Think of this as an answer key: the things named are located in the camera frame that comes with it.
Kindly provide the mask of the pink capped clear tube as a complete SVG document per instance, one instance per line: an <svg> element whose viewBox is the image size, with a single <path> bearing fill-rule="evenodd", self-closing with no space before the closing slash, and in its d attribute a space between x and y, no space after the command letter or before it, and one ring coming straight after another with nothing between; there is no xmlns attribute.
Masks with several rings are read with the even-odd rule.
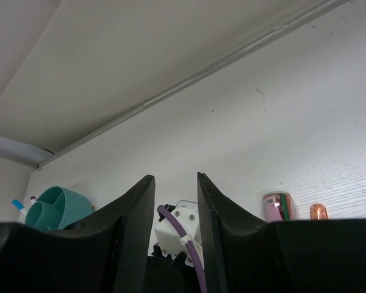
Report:
<svg viewBox="0 0 366 293"><path fill-rule="evenodd" d="M266 222L296 220L298 217L293 198L288 192L269 192L263 195L262 208Z"/></svg>

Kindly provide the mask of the purple capped white marker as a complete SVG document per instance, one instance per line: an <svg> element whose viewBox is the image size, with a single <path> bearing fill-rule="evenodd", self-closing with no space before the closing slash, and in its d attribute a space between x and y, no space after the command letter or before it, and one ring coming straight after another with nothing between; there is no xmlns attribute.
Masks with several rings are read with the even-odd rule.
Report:
<svg viewBox="0 0 366 293"><path fill-rule="evenodd" d="M37 202L37 199L34 196L30 197L30 203L31 205L34 205Z"/></svg>

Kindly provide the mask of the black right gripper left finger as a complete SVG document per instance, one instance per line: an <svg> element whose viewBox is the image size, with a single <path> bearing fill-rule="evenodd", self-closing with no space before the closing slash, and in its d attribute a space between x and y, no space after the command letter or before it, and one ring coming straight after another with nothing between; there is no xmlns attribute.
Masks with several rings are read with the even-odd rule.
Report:
<svg viewBox="0 0 366 293"><path fill-rule="evenodd" d="M63 230L1 222L0 292L141 292L155 189L144 176Z"/></svg>

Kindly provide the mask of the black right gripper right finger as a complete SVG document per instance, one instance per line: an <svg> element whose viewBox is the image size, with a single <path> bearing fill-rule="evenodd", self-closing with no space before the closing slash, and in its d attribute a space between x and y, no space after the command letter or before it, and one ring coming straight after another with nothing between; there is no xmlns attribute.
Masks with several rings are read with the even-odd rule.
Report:
<svg viewBox="0 0 366 293"><path fill-rule="evenodd" d="M209 292L366 292L366 219L267 223L198 174Z"/></svg>

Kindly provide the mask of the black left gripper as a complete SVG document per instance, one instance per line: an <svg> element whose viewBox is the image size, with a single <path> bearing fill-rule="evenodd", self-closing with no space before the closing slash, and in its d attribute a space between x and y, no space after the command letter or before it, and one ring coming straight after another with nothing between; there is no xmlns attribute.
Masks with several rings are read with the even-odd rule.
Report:
<svg viewBox="0 0 366 293"><path fill-rule="evenodd" d="M173 258L155 244L147 257L146 292L201 292L195 269L187 261L185 252Z"/></svg>

